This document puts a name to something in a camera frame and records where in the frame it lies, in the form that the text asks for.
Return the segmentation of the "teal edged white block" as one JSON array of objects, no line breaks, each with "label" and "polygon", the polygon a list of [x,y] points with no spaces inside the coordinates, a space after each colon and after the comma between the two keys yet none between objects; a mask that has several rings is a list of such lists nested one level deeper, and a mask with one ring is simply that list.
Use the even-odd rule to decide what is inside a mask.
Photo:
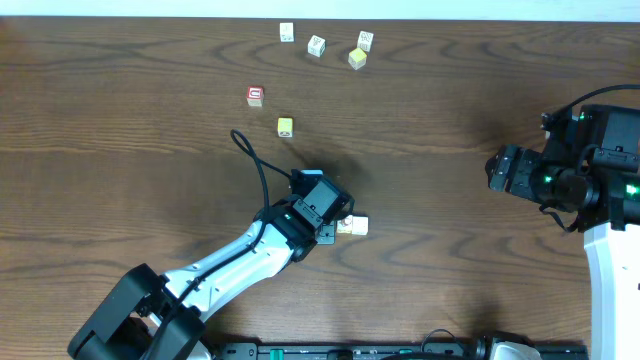
[{"label": "teal edged white block", "polygon": [[365,236],[368,234],[368,230],[369,219],[366,216],[354,216],[352,218],[351,233],[353,235]]}]

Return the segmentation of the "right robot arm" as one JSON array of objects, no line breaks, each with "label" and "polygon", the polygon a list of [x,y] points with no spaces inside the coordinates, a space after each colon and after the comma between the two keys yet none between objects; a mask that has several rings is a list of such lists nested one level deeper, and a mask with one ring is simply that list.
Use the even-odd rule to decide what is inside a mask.
[{"label": "right robot arm", "polygon": [[546,116],[540,152],[503,145],[485,165],[490,189],[538,204],[584,236],[591,283],[591,355],[639,356],[639,112],[584,105]]}]

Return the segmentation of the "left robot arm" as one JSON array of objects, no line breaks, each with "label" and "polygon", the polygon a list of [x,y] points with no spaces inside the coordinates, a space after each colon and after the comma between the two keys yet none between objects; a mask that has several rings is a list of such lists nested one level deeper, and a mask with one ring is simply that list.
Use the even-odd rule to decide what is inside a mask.
[{"label": "left robot arm", "polygon": [[71,339],[73,359],[208,359],[206,321],[250,286],[302,261],[353,197],[319,172],[292,175],[291,195],[236,240],[188,266],[129,270]]}]

